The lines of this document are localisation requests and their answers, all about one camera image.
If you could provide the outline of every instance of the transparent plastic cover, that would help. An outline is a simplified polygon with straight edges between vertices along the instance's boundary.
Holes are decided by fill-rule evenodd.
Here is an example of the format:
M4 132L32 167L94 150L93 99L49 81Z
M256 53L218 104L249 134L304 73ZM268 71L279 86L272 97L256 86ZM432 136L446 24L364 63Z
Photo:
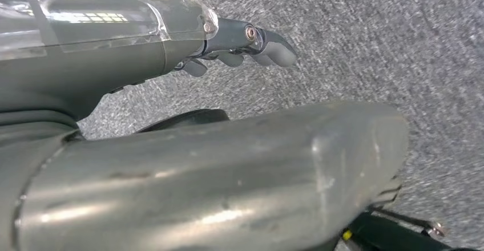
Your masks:
M217 15L198 0L0 0L0 60L211 39Z

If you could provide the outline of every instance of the gray fingertip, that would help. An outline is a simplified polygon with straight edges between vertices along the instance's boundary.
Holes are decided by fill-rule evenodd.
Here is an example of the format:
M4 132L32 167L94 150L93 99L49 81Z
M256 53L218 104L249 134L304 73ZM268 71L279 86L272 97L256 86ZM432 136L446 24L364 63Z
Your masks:
M207 67L198 60L191 60L185 64L183 70L193 77L202 77L207 72Z
M274 65L274 62L265 54L251 55L252 58L261 66L268 67Z
M222 61L229 67L238 67L244 62L244 57L235 54L222 54L219 55L218 60Z
M282 44L268 42L267 47L260 54L265 54L278 66L292 66L297 59L297 55Z

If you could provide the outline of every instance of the screw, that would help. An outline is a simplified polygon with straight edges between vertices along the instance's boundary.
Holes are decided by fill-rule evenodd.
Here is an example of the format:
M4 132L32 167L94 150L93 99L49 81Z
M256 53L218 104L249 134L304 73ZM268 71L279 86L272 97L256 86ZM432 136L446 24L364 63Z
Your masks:
M245 27L245 37L247 38L247 40L251 42L254 41L256 39L256 35L257 31L253 26L248 25L247 27Z
M205 23L205 24L203 24L203 30L206 33L211 33L212 32L212 27L208 23Z

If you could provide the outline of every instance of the robotic hand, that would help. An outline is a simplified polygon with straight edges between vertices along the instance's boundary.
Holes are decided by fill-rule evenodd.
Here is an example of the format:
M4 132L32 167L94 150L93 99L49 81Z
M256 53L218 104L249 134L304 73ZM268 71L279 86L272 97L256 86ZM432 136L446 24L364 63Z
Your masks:
M262 66L288 67L296 61L296 52L279 34L254 27L243 21L219 18L217 34L205 42L200 54L193 56L205 60L218 59L230 67L237 67L250 55ZM176 67L192 76L202 76L207 68L196 59L182 62Z

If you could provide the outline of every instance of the yellow marking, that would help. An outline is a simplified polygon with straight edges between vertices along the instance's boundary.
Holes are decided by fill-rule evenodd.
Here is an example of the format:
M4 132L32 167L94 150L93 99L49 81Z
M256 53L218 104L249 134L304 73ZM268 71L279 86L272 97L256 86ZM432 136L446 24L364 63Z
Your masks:
M343 233L343 240L347 241L351 238L351 236L353 235L353 233L351 233L351 231L347 230L345 233Z

